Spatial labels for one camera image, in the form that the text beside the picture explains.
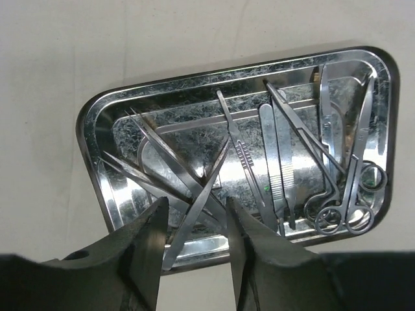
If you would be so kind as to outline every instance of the metal tray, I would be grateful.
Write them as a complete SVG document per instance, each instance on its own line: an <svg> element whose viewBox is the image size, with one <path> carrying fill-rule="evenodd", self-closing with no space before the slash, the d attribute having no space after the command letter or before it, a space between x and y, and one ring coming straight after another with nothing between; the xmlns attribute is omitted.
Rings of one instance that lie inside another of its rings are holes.
<svg viewBox="0 0 415 311"><path fill-rule="evenodd" d="M132 120L126 117L127 108L133 107L152 120L153 128L203 178L228 133L226 119L215 94L220 88L251 151L259 178L267 186L267 164L257 114L260 104L270 102L263 79L285 91L298 115L317 135L318 90L313 75L315 69L324 63L329 72L331 101L340 108L335 125L338 129L335 132L336 150L340 150L337 154L339 161L347 159L353 140L353 126L362 103L363 79L372 71L377 76L373 103L375 117L364 159L376 162L388 173L385 190L370 198L376 213L375 225L378 224L388 210L392 193L399 73L386 52L372 47L357 47L123 87L92 98L78 116L77 137L108 230L116 230L132 221L154 198L133 181L106 166L101 161L103 151L136 163L147 173L157 174L188 195L186 187L148 141L142 138ZM294 132L291 137L297 185L297 229L291 230L286 223L287 238L312 245L351 236L345 230L334 236L319 235L302 217L304 201L323 189L323 179ZM227 196L235 196L251 214L258 214L234 149L226 158L213 193L223 202ZM170 232L174 232L182 216L171 209ZM227 259L227 239L202 225L196 225L173 271L216 264Z"/></svg>

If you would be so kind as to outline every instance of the stainless steel tray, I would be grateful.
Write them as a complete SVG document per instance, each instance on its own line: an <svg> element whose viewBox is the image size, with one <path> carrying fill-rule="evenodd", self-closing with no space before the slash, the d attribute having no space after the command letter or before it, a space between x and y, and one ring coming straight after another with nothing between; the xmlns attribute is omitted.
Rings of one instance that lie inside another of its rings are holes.
<svg viewBox="0 0 415 311"><path fill-rule="evenodd" d="M376 213L375 224L379 223L388 210L392 193L399 73L395 62L386 52L358 47L113 89L91 99L78 116L77 137L108 230L116 230L133 220L153 198L133 181L107 167L100 160L104 156L103 151L132 161L149 174L156 173L159 178L188 195L186 187L148 141L142 138L132 120L126 117L127 108L133 107L152 120L153 128L202 178L205 169L209 170L213 164L220 144L228 133L226 119L215 94L220 88L227 96L231 114L251 151L259 178L267 186L267 164L257 114L260 104L270 102L263 79L285 91L298 115L317 135L318 91L313 75L323 63L327 64L329 72L331 100L340 108L335 124L338 129L336 149L340 150L337 154L339 161L347 158L348 147L353 140L353 126L362 103L363 79L372 71L377 76L373 103L375 118L364 159L376 162L388 173L385 190L370 198ZM334 236L319 235L312 224L302 217L304 201L323 189L323 179L294 132L291 137L294 180L297 185L297 229L291 230L286 223L287 238L311 245L349 237L345 230ZM227 196L235 196L254 216L258 214L233 149L220 171L213 193L223 202ZM182 216L171 209L170 232L178 226ZM227 259L227 239L197 225L174 264L173 271L216 264Z"/></svg>

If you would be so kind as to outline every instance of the tray rim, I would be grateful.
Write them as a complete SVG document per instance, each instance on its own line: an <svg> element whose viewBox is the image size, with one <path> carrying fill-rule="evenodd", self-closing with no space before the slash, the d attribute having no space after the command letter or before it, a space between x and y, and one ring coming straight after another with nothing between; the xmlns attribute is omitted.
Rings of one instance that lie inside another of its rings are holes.
<svg viewBox="0 0 415 311"><path fill-rule="evenodd" d="M87 119L88 113L91 111L91 109L94 107L94 105L96 105L98 103L101 103L101 100L105 96L107 96L111 93L116 93L118 91L126 91L126 90L129 90L129 89L136 89L138 87L146 87L146 86L151 86L151 85L154 85L154 84L171 82L171 81L174 81L174 80L182 80L182 79L193 78L193 77L197 77L197 76L212 75L212 74L215 74L215 73L221 73L221 72L230 71L230 70L246 69L246 68L249 68L249 67L266 65L266 64L269 64L269 63L289 62L289 61L296 60L298 58L311 58L311 57L314 57L314 56L323 56L323 55L327 55L327 54L334 54L334 53L338 53L338 52L346 52L346 51L354 51L354 50L364 51L364 52L368 52L370 54L373 54L375 57L377 57L385 65L385 68L387 68L387 70L388 70L389 81L390 81L390 107L389 107L389 116L388 116L388 140L387 140L388 152L386 154L386 170L388 171L390 181L393 181L394 158L395 158L395 148L394 148L393 142L396 140L396 133L397 133L397 113L398 113L398 103L399 103L400 75L399 75L399 69L398 69L397 63L395 62L393 57L391 57L391 55L389 55L386 51L384 51L380 48L362 45L362 46L348 47L348 48L343 48L343 49L335 49L335 50L330 50L330 51L315 52L315 53L312 53L312 54L292 56L292 57L289 57L289 58L282 58L282 59L277 59L277 60L268 60L268 61L265 61L265 62L250 63L250 64L246 64L246 65L240 65L240 66L237 66L237 67L217 69L217 70L214 70L214 71L206 71L206 72L195 73L195 74L191 74L191 75L175 76L173 78L155 80L155 81L144 82L144 83L140 83L140 84L133 84L133 85L129 85L129 86L117 87L117 88L113 88L113 89L103 91L103 92L95 95L94 97L92 97L89 101L87 101L85 103L85 105L81 108L81 110L78 114L77 121L76 121L76 126L75 126L78 145L80 147L82 157L84 158L84 162L85 162L89 177L91 178L91 182L93 184L93 188L94 188L95 194L97 196L97 199L98 199L98 202L99 202L99 205L100 205L100 208L101 208L101 211L102 211L102 214L103 214L103 217L104 217L104 220L105 220L108 231L111 233L112 231L115 231L115 229L113 227L113 222L112 222L112 220L110 218L110 215L109 215L109 212L107 210L106 201L105 201L104 196L102 194L102 188L101 188L101 185L99 183L98 171L94 169L94 163L91 159L89 149L88 149L88 142L87 142L86 136L84 135L84 133L85 133L84 126L86 124L86 119ZM387 214L387 212L390 208L390 204L391 204L391 200L392 200L392 191L393 191L392 186L393 186L393 182L388 183L388 185L386 186L385 198L383 200L383 204L382 204L379 212L376 215L375 223L374 223L373 227L371 228L371 230L373 230L373 228L378 226L378 224L383 220L383 218L386 216L386 214ZM314 238L314 239L310 240L310 243L307 243L307 241L303 241L303 242L300 242L300 243L301 243L301 245L304 245L304 246L316 245L316 244L320 244L322 242L332 242L334 240L341 240L341 239L344 239L344 238L349 238L351 236L353 236L353 235L351 235L349 233L344 233L344 234L341 234L341 235L325 236L324 238L321 238L321 239Z"/></svg>

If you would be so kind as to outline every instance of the white table surface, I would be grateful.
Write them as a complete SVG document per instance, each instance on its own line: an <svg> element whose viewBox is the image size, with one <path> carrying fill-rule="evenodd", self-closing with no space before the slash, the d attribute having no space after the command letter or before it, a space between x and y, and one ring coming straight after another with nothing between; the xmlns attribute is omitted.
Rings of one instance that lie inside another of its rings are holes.
<svg viewBox="0 0 415 311"><path fill-rule="evenodd" d="M0 252L62 258L107 234L75 137L101 91L354 45L401 73L390 211L313 251L414 249L415 2L32 0L0 3ZM234 310L228 264L161 278L158 310Z"/></svg>

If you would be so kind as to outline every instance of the scratched metal surface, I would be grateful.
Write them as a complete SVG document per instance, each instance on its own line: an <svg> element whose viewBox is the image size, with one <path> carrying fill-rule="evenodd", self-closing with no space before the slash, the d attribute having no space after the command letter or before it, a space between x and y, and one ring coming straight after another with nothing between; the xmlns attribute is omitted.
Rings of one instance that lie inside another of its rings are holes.
<svg viewBox="0 0 415 311"><path fill-rule="evenodd" d="M336 159L341 163L347 161L353 142L353 127L363 100L364 77L374 71L377 77L376 94L364 159L377 163L391 176L393 157L388 156L388 152L393 150L389 140L395 128L390 121L396 116L396 108L393 105L390 67L395 65L383 52L378 51L377 54L376 51L350 49L304 56L126 87L93 98L80 113L77 133L108 229L117 229L133 220L154 198L133 181L107 167L100 160L104 150L136 163L148 174L162 178L184 196L191 197L185 185L142 137L132 120L126 117L125 109L133 107L143 113L161 137L203 178L228 134L226 119L215 96L215 90L220 88L251 152L261 186L268 189L267 163L257 109L260 104L270 102L270 96L262 80L266 78L281 87L300 118L318 136L318 83L313 82L313 73L323 63L327 64L329 73L330 99L338 107L333 126ZM316 163L291 129L290 134L297 187L297 230L292 231L286 223L288 239L304 244L332 240L333 237L319 236L313 226L303 219L302 205L310 195L323 189L323 179ZM388 208L389 202L385 201L385 197L390 197L390 187L385 191L368 194L364 198L372 204L376 213ZM223 203L227 196L235 196L250 213L258 216L233 148L212 192ZM266 199L271 206L269 190ZM171 209L170 233L178 227L182 216ZM345 231L340 231L335 238L348 236ZM227 240L209 228L196 225L174 267L194 268L223 262L227 258Z"/></svg>

